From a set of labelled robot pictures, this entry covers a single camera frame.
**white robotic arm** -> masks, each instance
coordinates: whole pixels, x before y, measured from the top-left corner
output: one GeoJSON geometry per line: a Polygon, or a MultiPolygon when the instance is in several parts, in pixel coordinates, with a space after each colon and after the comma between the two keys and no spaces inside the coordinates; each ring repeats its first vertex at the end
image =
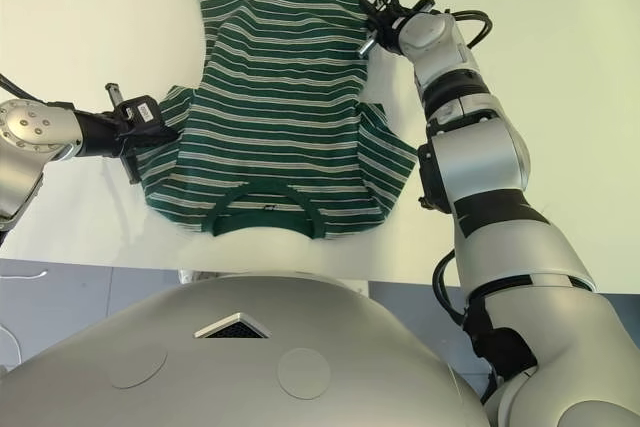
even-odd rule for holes
{"type": "Polygon", "coordinates": [[[75,110],[67,102],[44,103],[4,76],[0,87],[19,97],[0,104],[0,245],[37,195],[48,162],[120,157],[135,183],[140,179],[133,149],[178,136],[165,126],[151,97],[123,101],[117,84],[107,84],[114,110],[102,114],[75,110]]]}
{"type": "Polygon", "coordinates": [[[527,148],[458,30],[456,18],[482,20],[481,38],[486,14],[360,2],[374,32],[361,54],[377,40],[414,66],[427,118],[421,203],[453,215],[467,306],[444,306],[504,381],[487,404],[493,423],[640,425],[640,351],[564,235],[526,202],[527,148]]]}

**striped shirt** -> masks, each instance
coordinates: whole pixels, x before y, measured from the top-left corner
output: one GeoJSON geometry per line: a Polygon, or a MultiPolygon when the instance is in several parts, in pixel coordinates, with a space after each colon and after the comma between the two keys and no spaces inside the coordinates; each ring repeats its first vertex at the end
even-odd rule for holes
{"type": "Polygon", "coordinates": [[[415,162],[361,103],[358,0],[200,0],[197,89],[160,103],[178,141],[138,155],[147,203],[190,230],[335,238],[381,224],[415,162]]]}

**black band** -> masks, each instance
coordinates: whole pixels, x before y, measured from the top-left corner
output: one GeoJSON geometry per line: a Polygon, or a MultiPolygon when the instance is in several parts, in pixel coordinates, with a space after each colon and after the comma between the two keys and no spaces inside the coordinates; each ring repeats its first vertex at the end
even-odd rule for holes
{"type": "Polygon", "coordinates": [[[496,373],[505,380],[538,364],[535,355],[518,332],[493,326],[483,298],[469,303],[462,328],[469,335],[475,354],[487,359],[496,373]]]}
{"type": "Polygon", "coordinates": [[[569,277],[569,282],[571,282],[571,285],[573,287],[576,287],[578,289],[588,290],[589,292],[593,292],[589,284],[587,284],[586,282],[578,279],[577,277],[573,277],[571,275],[568,275],[567,277],[569,277]]]}
{"type": "Polygon", "coordinates": [[[504,279],[487,282],[486,284],[474,289],[471,294],[469,294],[469,303],[481,297],[494,294],[500,290],[510,289],[512,287],[522,287],[524,285],[533,285],[531,276],[514,275],[512,277],[505,277],[504,279]]]}
{"type": "Polygon", "coordinates": [[[488,94],[489,88],[473,70],[452,70],[433,81],[422,93],[424,114],[429,119],[442,105],[465,95],[488,94]]]}
{"type": "Polygon", "coordinates": [[[458,223],[465,237],[481,227],[509,220],[535,220],[548,224],[531,207],[518,189],[500,189],[470,195],[454,203],[458,223]]]}

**ventilation grille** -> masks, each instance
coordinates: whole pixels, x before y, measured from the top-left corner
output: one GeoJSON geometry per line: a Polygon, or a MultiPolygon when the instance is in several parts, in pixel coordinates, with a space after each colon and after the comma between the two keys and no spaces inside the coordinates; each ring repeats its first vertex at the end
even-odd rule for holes
{"type": "Polygon", "coordinates": [[[244,313],[225,317],[193,334],[196,339],[267,339],[270,335],[267,329],[244,313]]]}
{"type": "Polygon", "coordinates": [[[258,332],[243,322],[236,322],[229,327],[207,335],[207,339],[263,339],[258,332]]]}

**white table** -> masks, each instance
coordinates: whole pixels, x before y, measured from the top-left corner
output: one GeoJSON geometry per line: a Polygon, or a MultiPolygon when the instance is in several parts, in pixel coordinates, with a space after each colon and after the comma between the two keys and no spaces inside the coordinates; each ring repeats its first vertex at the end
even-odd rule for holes
{"type": "MultiPolygon", "coordinates": [[[[412,5],[416,0],[402,0],[412,5]]],[[[527,140],[528,198],[561,226],[601,290],[640,292],[640,14],[637,0],[436,0],[478,8],[494,32],[476,49],[484,77],[527,140]]],[[[160,99],[197,85],[204,53],[197,0],[2,0],[0,68],[35,95],[110,108],[103,89],[160,99]]],[[[475,25],[469,27],[472,35],[475,25]]],[[[405,141],[424,118],[404,59],[373,55],[367,95],[405,141]]],[[[280,229],[219,238],[180,230],[144,204],[119,161],[50,164],[5,258],[200,270],[304,270],[429,283],[452,244],[450,219],[418,206],[417,169],[385,225],[340,241],[280,229]]],[[[456,283],[454,269],[448,281],[456,283]]]]}

